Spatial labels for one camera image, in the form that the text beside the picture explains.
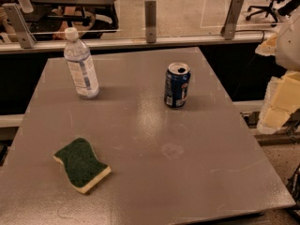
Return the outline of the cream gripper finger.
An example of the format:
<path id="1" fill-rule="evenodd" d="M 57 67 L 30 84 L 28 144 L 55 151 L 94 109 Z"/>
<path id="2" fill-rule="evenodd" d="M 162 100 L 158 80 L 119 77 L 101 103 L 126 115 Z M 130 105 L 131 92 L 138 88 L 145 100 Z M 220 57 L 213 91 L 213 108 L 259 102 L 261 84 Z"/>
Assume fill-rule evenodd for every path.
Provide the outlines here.
<path id="1" fill-rule="evenodd" d="M 280 78 L 272 77 L 267 84 L 257 129 L 274 134 L 300 108 L 300 72 L 288 70 Z"/>
<path id="2" fill-rule="evenodd" d="M 274 56 L 276 53 L 277 40 L 278 34 L 272 35 L 256 48 L 255 53 L 261 56 Z"/>

